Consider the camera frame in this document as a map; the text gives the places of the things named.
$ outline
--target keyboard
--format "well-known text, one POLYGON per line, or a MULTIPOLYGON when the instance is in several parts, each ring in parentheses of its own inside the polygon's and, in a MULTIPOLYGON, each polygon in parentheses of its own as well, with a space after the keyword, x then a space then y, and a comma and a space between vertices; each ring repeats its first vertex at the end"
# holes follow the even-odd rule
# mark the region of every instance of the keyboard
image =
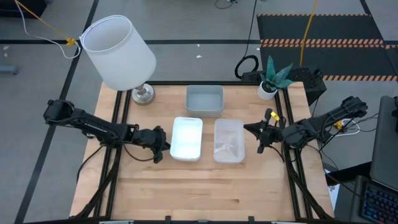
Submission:
POLYGON ((398 223, 398 192, 367 182, 362 196, 359 216, 374 223, 398 223))

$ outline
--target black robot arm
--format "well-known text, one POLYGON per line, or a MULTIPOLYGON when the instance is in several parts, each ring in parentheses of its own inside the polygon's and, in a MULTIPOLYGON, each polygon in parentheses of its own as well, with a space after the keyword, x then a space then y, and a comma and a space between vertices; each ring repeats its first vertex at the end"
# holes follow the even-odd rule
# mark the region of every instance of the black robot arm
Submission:
POLYGON ((149 148, 154 153, 154 162, 162 160, 162 151, 170 149, 166 142, 166 133, 157 126, 153 130, 139 130, 137 124, 113 124, 101 118, 75 108, 73 103, 65 100, 49 100, 43 115, 45 123, 57 126, 72 126, 80 129, 84 135, 94 135, 101 145, 121 147, 133 144, 149 148))
POLYGON ((358 97, 350 96, 343 100, 339 107, 330 112, 321 116, 302 119, 286 128, 269 125, 272 110, 267 109, 265 120, 245 124, 244 128, 255 135, 257 140, 260 140, 258 153, 262 153, 264 147, 269 147, 273 142, 281 141, 284 141, 290 147, 300 148, 314 139, 326 142, 331 134, 325 131, 325 128, 344 118, 361 118, 366 115, 367 108, 366 103, 358 97))

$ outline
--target white cable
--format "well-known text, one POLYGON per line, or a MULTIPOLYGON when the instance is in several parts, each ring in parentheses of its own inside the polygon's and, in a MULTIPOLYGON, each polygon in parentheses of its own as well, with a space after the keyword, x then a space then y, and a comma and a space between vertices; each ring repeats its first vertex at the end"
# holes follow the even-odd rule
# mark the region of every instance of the white cable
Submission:
POLYGON ((30 35, 30 34, 26 31, 24 13, 22 13, 22 10, 21 10, 21 8, 19 7, 19 4, 18 4, 17 2, 15 2, 15 4, 17 4, 18 10, 19 10, 19 12, 21 13, 22 22, 24 23, 24 30, 25 30, 25 33, 26 33, 27 35, 29 35, 29 36, 31 36, 31 37, 33 37, 33 38, 36 38, 36 39, 42 39, 42 40, 49 41, 49 42, 51 42, 51 43, 57 45, 57 46, 61 49, 62 54, 63 54, 63 56, 64 56, 66 59, 73 59, 73 58, 75 58, 75 57, 77 57, 77 56, 80 55, 81 48, 80 48, 80 46, 79 46, 79 44, 78 44, 77 42, 75 42, 75 45, 77 46, 77 49, 78 49, 77 54, 76 54, 75 56, 73 56, 73 57, 67 57, 67 56, 65 55, 65 52, 63 51, 63 49, 62 49, 62 47, 61 47, 60 44, 58 44, 58 43, 56 43, 56 42, 54 42, 54 41, 52 41, 52 40, 48 40, 47 38, 44 38, 44 37, 36 37, 36 36, 30 35))
MULTIPOLYGON (((341 120, 341 125, 344 127, 344 121, 351 121, 351 119, 342 119, 341 120)), ((357 123, 355 123, 355 121, 351 121, 352 123, 354 123, 355 125, 356 125, 356 129, 357 129, 357 131, 356 132, 354 132, 354 133, 347 133, 347 134, 338 134, 338 135, 336 135, 335 137, 341 137, 341 136, 349 136, 349 135, 354 135, 354 134, 358 134, 360 131, 361 131, 361 129, 359 128, 359 125, 357 124, 357 123)))

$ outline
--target yellow cable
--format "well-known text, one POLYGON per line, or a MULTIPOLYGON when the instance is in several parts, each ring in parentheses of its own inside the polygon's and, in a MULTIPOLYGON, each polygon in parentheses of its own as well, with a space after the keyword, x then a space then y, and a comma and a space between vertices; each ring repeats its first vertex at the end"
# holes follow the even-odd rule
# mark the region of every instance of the yellow cable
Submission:
POLYGON ((304 47, 305 47, 305 39, 307 38, 307 33, 308 33, 308 30, 310 29, 312 17, 313 17, 313 15, 315 13, 315 10, 317 9, 317 6, 318 6, 318 0, 315 0, 315 4, 313 5, 313 9, 312 9, 312 12, 311 12, 310 20, 308 21, 307 28, 305 29, 304 38, 303 38, 303 44, 301 45, 300 66, 303 64, 303 54, 304 54, 304 47))
POLYGON ((64 32, 62 32, 61 30, 51 26, 50 24, 46 23, 44 20, 42 20, 39 16, 37 16, 36 14, 34 14, 34 12, 32 12, 31 10, 29 10, 28 8, 26 8, 26 6, 24 6, 22 3, 20 3, 18 0, 15 0, 15 2, 20 5, 21 7, 23 7, 27 12, 29 12, 30 14, 32 14, 34 17, 36 17, 36 19, 38 19, 40 22, 44 23, 46 26, 48 26, 49 28, 53 29, 55 32, 58 32, 59 34, 61 34, 62 36, 65 37, 65 39, 67 40, 67 46, 72 46, 73 44, 75 44, 76 40, 69 38, 64 32))

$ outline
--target floor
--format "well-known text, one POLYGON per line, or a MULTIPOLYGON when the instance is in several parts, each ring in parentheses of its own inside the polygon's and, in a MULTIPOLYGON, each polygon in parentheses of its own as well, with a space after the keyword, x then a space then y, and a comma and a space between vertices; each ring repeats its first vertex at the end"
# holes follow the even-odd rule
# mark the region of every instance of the floor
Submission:
MULTIPOLYGON (((42 19, 78 37, 85 25, 93 0, 53 0, 42 19)), ((99 0, 94 21, 121 14, 132 20, 146 40, 172 39, 238 39, 248 37, 254 0, 238 1, 228 9, 217 9, 213 0, 99 0)), ((367 0, 384 40, 398 40, 398 2, 367 0)), ((258 13, 309 13, 314 0, 266 0, 257 4, 258 13)), ((317 13, 364 13, 359 0, 320 0, 317 13)), ((37 20, 27 21, 34 35, 62 39, 37 20)), ((20 19, 0 18, 0 39, 30 39, 23 32, 20 19)), ((258 39, 254 23, 252 39, 258 39)), ((150 45, 157 57, 152 80, 236 80, 234 68, 243 56, 244 44, 178 44, 150 45)), ((73 48, 66 48, 72 55, 73 48)), ((249 54, 259 55, 258 45, 249 46, 249 54)), ((71 60, 65 60, 54 45, 0 46, 0 64, 18 65, 20 74, 0 76, 0 222, 12 223, 43 140, 47 132, 42 114, 49 99, 60 96, 71 60)), ((251 70, 248 62, 241 72, 251 70)), ((101 79, 85 52, 78 62, 67 100, 87 112, 94 112, 101 79)), ((326 82, 315 114, 322 114, 340 105, 347 96, 359 96, 369 105, 369 114, 377 113, 382 95, 398 95, 396 82, 326 82)), ((372 129, 376 120, 361 124, 372 129)), ((340 137, 325 148, 325 153, 339 169, 370 161, 374 132, 340 137)), ((68 218, 75 191, 76 172, 83 158, 86 139, 72 129, 57 128, 25 222, 68 218)), ((324 162, 333 165, 324 157, 324 162)), ((339 197, 336 216, 344 218, 344 201, 339 197)))

